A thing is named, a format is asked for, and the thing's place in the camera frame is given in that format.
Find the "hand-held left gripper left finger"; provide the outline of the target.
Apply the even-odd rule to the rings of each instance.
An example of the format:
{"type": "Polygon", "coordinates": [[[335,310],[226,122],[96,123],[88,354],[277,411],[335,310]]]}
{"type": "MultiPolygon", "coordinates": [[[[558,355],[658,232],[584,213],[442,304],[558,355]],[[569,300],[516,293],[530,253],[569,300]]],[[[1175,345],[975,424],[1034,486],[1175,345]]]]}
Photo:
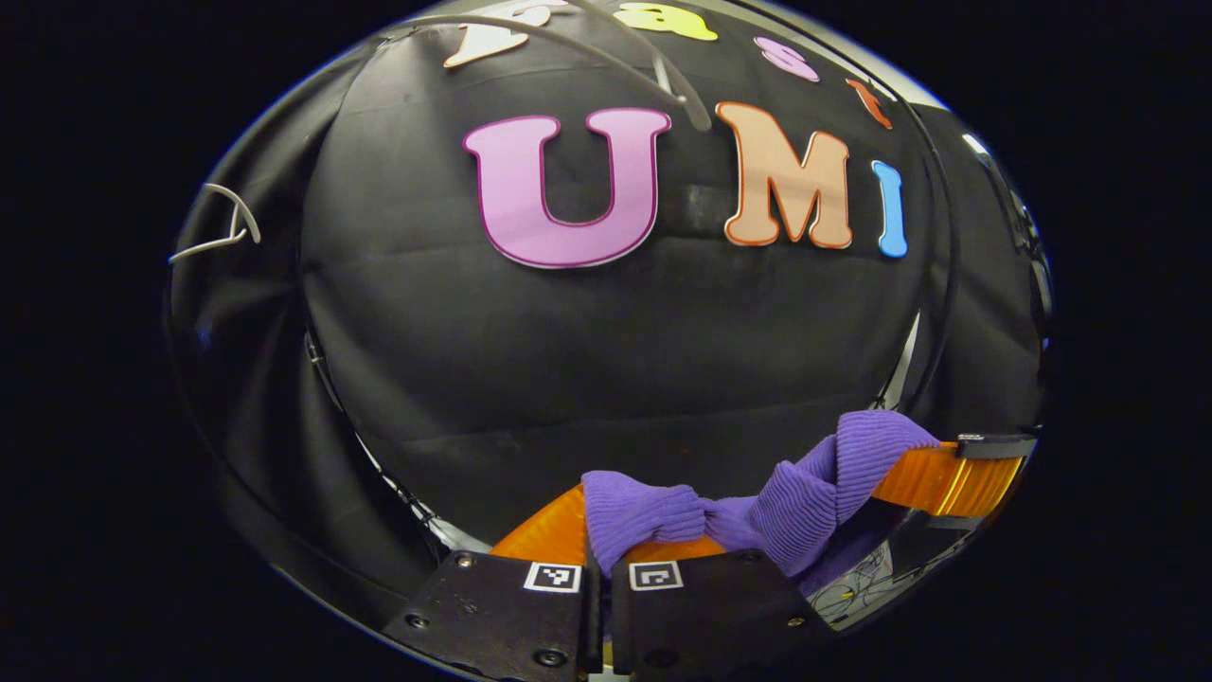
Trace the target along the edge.
{"type": "Polygon", "coordinates": [[[471,681],[589,681],[602,588],[576,485],[488,552],[448,554],[383,634],[471,681]]]}

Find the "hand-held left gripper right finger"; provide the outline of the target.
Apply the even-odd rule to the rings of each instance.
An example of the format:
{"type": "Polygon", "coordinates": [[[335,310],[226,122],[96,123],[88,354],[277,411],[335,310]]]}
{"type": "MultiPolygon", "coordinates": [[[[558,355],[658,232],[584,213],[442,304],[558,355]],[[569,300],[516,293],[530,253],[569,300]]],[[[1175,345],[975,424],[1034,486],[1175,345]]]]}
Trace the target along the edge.
{"type": "Polygon", "coordinates": [[[612,569],[611,671],[629,681],[793,681],[835,640],[758,549],[612,569]]]}

